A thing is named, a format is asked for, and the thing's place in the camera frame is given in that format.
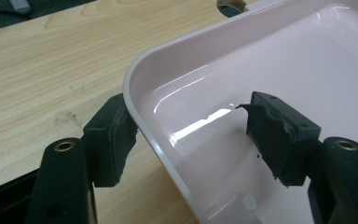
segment wooden table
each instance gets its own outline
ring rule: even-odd
[[[214,0],[101,0],[1,29],[0,185],[80,137],[144,50],[224,19]],[[197,222],[142,136],[96,202],[100,223]]]

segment glossy plastic surface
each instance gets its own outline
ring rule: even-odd
[[[141,55],[126,105],[200,222],[313,223],[308,181],[274,180],[234,107],[270,93],[320,125],[320,140],[358,142],[358,1],[247,7]]]

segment black clamp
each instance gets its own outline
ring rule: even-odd
[[[309,198],[315,223],[358,223],[358,143],[329,137],[276,96],[254,91],[246,133],[273,175],[285,186],[311,179]]]

